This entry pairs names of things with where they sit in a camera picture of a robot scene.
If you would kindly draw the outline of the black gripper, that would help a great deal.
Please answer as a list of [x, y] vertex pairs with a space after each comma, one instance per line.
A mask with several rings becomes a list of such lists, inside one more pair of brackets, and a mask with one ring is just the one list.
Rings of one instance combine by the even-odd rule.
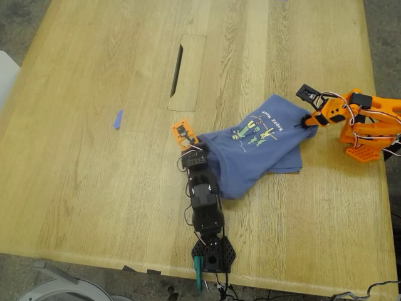
[[210, 151], [205, 142], [200, 141], [190, 146], [181, 153], [181, 171], [186, 171], [194, 166], [207, 163], [207, 154]]

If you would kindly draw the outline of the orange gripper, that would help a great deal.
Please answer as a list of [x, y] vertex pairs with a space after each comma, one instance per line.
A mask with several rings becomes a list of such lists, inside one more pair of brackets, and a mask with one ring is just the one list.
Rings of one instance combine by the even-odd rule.
[[343, 100], [331, 98], [323, 102], [315, 116], [306, 114], [301, 118], [301, 127], [308, 129], [313, 126], [337, 124], [346, 120], [347, 109]]

